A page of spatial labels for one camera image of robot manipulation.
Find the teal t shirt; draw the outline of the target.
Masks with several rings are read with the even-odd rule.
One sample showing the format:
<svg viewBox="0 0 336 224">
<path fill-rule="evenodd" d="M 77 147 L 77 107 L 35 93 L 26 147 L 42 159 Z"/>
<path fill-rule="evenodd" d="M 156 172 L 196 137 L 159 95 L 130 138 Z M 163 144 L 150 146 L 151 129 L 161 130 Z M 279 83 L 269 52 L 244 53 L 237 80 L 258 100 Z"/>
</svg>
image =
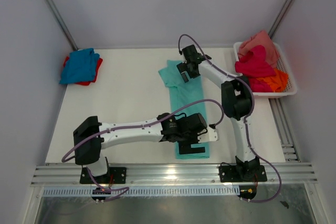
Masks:
<svg viewBox="0 0 336 224">
<path fill-rule="evenodd" d="M 177 65 L 179 63 L 181 63 L 179 60 L 167 60 L 166 67 L 159 70 L 159 75 L 164 83 L 164 86 L 169 90 L 170 107 L 173 112 L 194 101 L 204 99 L 201 77 L 191 79 L 189 82 L 185 83 L 177 69 Z M 205 148 L 205 152 L 181 155 L 179 153 L 179 146 L 176 143 L 174 146 L 175 158 L 206 159 L 210 157 L 208 143 L 194 144 L 193 147 L 203 147 Z"/>
</svg>

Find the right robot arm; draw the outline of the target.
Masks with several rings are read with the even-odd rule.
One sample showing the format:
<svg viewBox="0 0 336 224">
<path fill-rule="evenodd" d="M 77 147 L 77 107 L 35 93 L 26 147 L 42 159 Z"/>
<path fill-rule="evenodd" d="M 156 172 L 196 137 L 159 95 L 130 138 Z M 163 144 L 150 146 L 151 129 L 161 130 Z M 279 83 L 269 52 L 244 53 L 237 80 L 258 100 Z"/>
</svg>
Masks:
<svg viewBox="0 0 336 224">
<path fill-rule="evenodd" d="M 241 181 L 249 181 L 260 168 L 259 157 L 251 144 L 250 116 L 254 109 L 254 96 L 248 79 L 222 70 L 207 55 L 199 53 L 194 45 L 179 50 L 184 61 L 177 65 L 184 82 L 204 77 L 220 88 L 221 104 L 230 118 L 236 140 L 235 174 Z"/>
</svg>

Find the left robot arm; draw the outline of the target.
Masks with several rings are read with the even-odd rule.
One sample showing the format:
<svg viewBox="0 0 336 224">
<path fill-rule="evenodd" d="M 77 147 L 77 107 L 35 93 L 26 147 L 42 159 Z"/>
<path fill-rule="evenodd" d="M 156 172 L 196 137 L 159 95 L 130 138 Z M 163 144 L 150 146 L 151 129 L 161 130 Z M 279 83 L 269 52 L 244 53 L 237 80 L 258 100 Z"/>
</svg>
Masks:
<svg viewBox="0 0 336 224">
<path fill-rule="evenodd" d="M 130 125 L 101 123 L 97 116 L 90 116 L 73 132 L 74 146 L 94 136 L 76 148 L 75 164 L 89 167 L 92 178 L 104 183 L 110 177 L 110 170 L 107 159 L 101 154 L 103 149 L 137 142 L 170 142 L 178 144 L 182 155 L 202 153 L 205 148 L 193 148 L 192 145 L 208 142 L 209 133 L 200 113 L 189 116 L 185 113 L 176 116 L 163 113 Z"/>
</svg>

